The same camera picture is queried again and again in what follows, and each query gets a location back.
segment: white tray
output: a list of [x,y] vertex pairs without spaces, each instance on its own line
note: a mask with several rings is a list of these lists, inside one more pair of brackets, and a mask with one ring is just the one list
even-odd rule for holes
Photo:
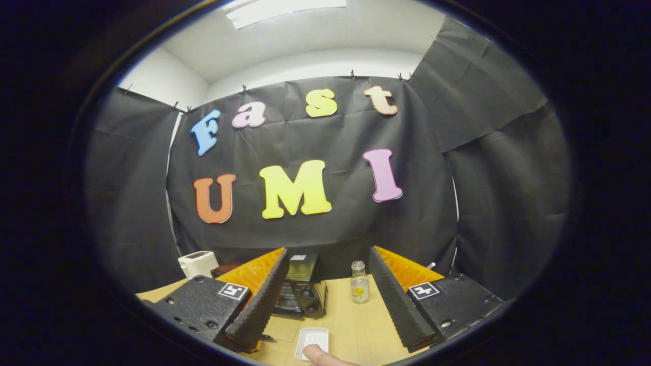
[[309,361],[303,354],[303,348],[307,345],[316,344],[324,352],[328,352],[328,330],[327,328],[303,328],[298,335],[298,342],[296,343],[296,353],[294,356],[303,361]]

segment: foam letter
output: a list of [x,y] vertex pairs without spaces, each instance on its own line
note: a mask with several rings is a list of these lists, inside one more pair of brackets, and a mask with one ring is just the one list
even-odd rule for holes
[[383,91],[381,87],[370,87],[364,91],[364,95],[370,96],[370,101],[373,102],[375,110],[383,115],[394,115],[398,113],[398,107],[390,106],[387,97],[391,96],[390,91]]
[[235,175],[224,174],[217,178],[217,183],[221,186],[221,208],[219,211],[213,211],[210,208],[210,186],[212,178],[201,178],[195,182],[195,191],[197,191],[197,212],[199,217],[207,223],[222,223],[229,219],[233,213],[233,196],[231,185],[235,180]]
[[205,154],[206,151],[210,150],[210,148],[215,146],[217,143],[217,138],[210,134],[212,133],[214,135],[217,133],[217,122],[215,119],[218,119],[220,115],[221,112],[218,109],[215,109],[202,120],[198,121],[197,124],[192,127],[192,130],[190,130],[195,134],[197,142],[199,143],[199,151],[197,152],[199,156]]
[[337,111],[337,102],[332,100],[335,92],[330,89],[316,89],[307,93],[305,101],[308,106],[305,111],[310,117],[330,116]]
[[390,201],[402,196],[402,190],[396,187],[396,182],[393,180],[393,172],[389,164],[392,154],[388,148],[369,150],[362,154],[364,159],[370,163],[370,170],[373,172],[373,179],[375,179],[373,201]]
[[267,106],[262,102],[246,103],[238,109],[239,115],[233,118],[233,127],[257,127],[264,123],[264,110]]
[[260,176],[264,178],[267,207],[262,211],[262,217],[277,219],[284,215],[279,207],[278,199],[290,213],[295,215],[301,196],[304,198],[301,212],[306,215],[321,214],[332,209],[332,204],[326,200],[322,171],[326,164],[321,160],[309,160],[298,169],[295,181],[291,181],[282,167],[274,165],[263,168]]

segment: small bottle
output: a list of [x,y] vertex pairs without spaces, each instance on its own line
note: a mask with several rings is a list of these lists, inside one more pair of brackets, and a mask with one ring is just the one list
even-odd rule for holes
[[350,268],[353,269],[353,276],[350,278],[350,290],[353,294],[353,301],[364,303],[368,300],[368,276],[364,271],[364,262],[356,260]]

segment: letter i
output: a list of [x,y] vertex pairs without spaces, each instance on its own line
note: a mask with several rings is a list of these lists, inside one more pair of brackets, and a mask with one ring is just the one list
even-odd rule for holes
[[362,157],[370,163],[373,179],[375,179],[373,201],[385,202],[402,196],[402,190],[396,186],[396,181],[393,179],[389,164],[391,155],[393,153],[388,148],[369,150],[362,154]]

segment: table surface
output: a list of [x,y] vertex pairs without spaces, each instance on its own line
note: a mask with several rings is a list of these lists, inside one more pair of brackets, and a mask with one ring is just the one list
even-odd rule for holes
[[[385,365],[426,350],[410,354],[402,346],[373,276],[369,275],[369,279],[370,296],[366,303],[353,302],[350,279],[327,280],[329,294],[324,317],[297,320],[272,315],[264,334],[272,336],[275,341],[264,341],[258,352],[243,355],[272,365],[307,366],[309,362],[295,358],[294,353],[300,330],[311,327],[328,329],[331,354],[364,366]],[[186,281],[183,279],[137,296],[157,302]]]

